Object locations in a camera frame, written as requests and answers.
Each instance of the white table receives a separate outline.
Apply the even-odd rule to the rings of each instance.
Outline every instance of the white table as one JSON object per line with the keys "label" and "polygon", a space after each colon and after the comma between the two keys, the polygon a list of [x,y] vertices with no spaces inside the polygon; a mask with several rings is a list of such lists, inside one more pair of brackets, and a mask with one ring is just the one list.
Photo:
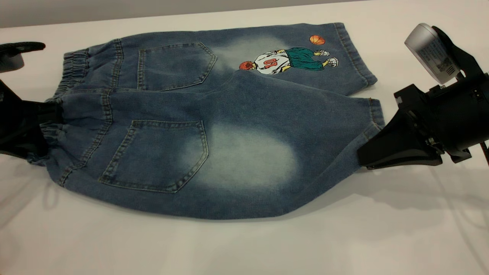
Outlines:
{"label": "white table", "polygon": [[[0,78],[44,101],[62,57],[127,35],[171,30],[344,22],[378,83],[356,96],[381,100],[436,85],[403,42],[421,22],[444,30],[489,70],[489,1],[361,1],[0,29],[0,44],[46,43],[25,68]],[[134,213],[66,191],[43,168],[0,158],[2,275],[489,275],[489,167],[473,158],[436,167],[361,171],[289,215],[206,222]]]}

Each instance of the stitching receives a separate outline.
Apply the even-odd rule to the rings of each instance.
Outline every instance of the stitching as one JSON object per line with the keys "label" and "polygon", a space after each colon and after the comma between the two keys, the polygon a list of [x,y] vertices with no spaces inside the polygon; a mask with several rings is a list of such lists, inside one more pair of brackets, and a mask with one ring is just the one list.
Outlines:
{"label": "stitching", "polygon": [[360,70],[358,69],[357,65],[356,65],[356,62],[353,60],[353,57],[352,57],[352,53],[350,53],[350,51],[348,50],[348,48],[346,47],[345,45],[345,42],[343,41],[343,36],[340,34],[339,30],[338,30],[338,27],[336,25],[336,23],[334,23],[334,28],[336,29],[336,33],[338,34],[338,37],[339,37],[339,40],[341,41],[341,44],[343,45],[343,47],[345,48],[346,52],[348,53],[348,57],[350,58],[350,61],[352,62],[353,64],[353,67],[355,67],[355,70],[358,72],[358,74],[363,78],[363,80],[365,81],[366,85],[368,86],[368,80],[367,80],[367,77],[364,76]]}
{"label": "stitching", "polygon": [[[151,186],[147,184],[138,184],[138,183],[129,183],[123,181],[115,181],[112,180],[114,178],[114,173],[116,168],[120,162],[120,159],[123,157],[127,148],[132,144],[134,136],[136,134],[137,129],[142,129],[142,126],[153,126],[153,127],[165,127],[166,128],[187,128],[187,127],[197,127],[200,133],[200,139],[202,142],[202,154],[197,161],[197,163],[182,177],[177,179],[174,184],[167,186]],[[127,133],[126,137],[122,141],[119,148],[116,150],[110,164],[102,174],[102,176],[98,179],[99,182],[116,186],[121,188],[133,189],[133,190],[142,190],[142,191],[154,191],[161,193],[176,193],[178,192],[187,182],[196,174],[196,172],[202,167],[205,160],[209,156],[209,149],[207,146],[207,138],[205,136],[205,130],[202,121],[188,121],[188,122],[169,122],[169,121],[158,121],[158,120],[133,120],[131,123],[131,128]]]}
{"label": "stitching", "polygon": [[85,151],[85,153],[82,155],[80,158],[80,163],[78,165],[71,165],[65,169],[64,174],[61,176],[61,178],[58,180],[58,184],[62,187],[65,186],[65,182],[68,178],[68,176],[74,171],[81,169],[87,165],[88,160],[90,157],[93,155],[95,150],[100,146],[102,143],[103,137],[107,134],[109,131],[110,126],[112,125],[112,109],[111,109],[111,104],[110,104],[110,93],[112,90],[106,90],[102,94],[102,110],[104,112],[105,116],[105,122],[102,128],[99,130],[97,133],[97,136],[93,140],[92,145]]}
{"label": "stitching", "polygon": [[122,67],[122,61],[124,60],[124,52],[122,51],[122,44],[120,39],[116,39],[114,41],[115,44],[115,65],[114,69],[112,70],[112,81],[111,81],[111,87],[115,88],[119,86],[119,74],[121,71]]}
{"label": "stitching", "polygon": [[145,61],[146,53],[145,51],[139,50],[139,60],[137,67],[137,88],[139,90],[144,90],[144,61]]}
{"label": "stitching", "polygon": [[206,78],[209,76],[210,71],[212,70],[212,67],[217,61],[217,55],[215,55],[206,45],[204,45],[202,42],[198,43],[185,43],[185,44],[171,44],[171,45],[165,45],[165,46],[159,46],[159,47],[153,47],[153,48],[147,48],[147,49],[140,49],[139,50],[139,65],[138,65],[138,83],[137,83],[137,88],[140,90],[148,90],[147,87],[145,87],[145,72],[144,72],[144,64],[146,61],[146,52],[148,51],[154,51],[158,49],[169,49],[169,48],[185,48],[185,47],[191,47],[191,46],[198,46],[200,47],[205,53],[207,53],[211,59],[209,63],[207,64],[207,68],[205,69],[204,73],[202,73],[196,80],[194,80],[190,84],[182,84],[182,85],[173,85],[169,86],[163,89],[158,90],[159,92],[164,92],[164,91],[169,91],[169,90],[175,90],[175,89],[181,89],[181,88],[187,88],[193,85],[197,85],[200,83],[203,83]]}
{"label": "stitching", "polygon": [[376,116],[374,115],[373,100],[371,97],[368,100],[369,100],[369,104],[370,104],[370,117],[372,118],[372,122],[375,125],[375,127],[377,127],[377,129],[379,129],[379,131],[381,131],[382,129],[380,128],[380,126],[378,125],[378,123],[376,122],[376,119],[375,119]]}

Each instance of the jeans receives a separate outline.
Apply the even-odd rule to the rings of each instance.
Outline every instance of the jeans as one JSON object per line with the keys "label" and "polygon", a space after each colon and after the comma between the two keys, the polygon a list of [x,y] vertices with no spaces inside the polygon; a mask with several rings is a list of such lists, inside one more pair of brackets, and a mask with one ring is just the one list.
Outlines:
{"label": "jeans", "polygon": [[[289,66],[294,47],[324,69]],[[48,100],[64,123],[42,125],[49,153],[30,162],[125,208],[279,216],[360,168],[356,150],[384,121],[378,100],[348,95],[376,80],[341,23],[115,39],[65,54]]]}

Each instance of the orange basketball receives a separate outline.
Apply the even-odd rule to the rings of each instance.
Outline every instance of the orange basketball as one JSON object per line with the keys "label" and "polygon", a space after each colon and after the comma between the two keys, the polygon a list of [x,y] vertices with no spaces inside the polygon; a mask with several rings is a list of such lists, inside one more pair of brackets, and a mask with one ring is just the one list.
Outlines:
{"label": "orange basketball", "polygon": [[319,35],[313,35],[309,38],[309,41],[315,45],[323,45],[324,44],[324,38],[320,37]]}

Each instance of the elastic waistband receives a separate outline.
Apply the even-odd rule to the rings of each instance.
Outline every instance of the elastic waistband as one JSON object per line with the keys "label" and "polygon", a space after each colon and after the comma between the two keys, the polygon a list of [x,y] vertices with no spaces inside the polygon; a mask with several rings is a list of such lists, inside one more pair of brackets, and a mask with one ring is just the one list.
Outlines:
{"label": "elastic waistband", "polygon": [[68,89],[73,88],[76,84],[83,81],[89,66],[88,51],[88,49],[83,49],[65,53],[63,61],[63,77],[54,96],[48,99],[48,101],[56,101],[65,94]]}

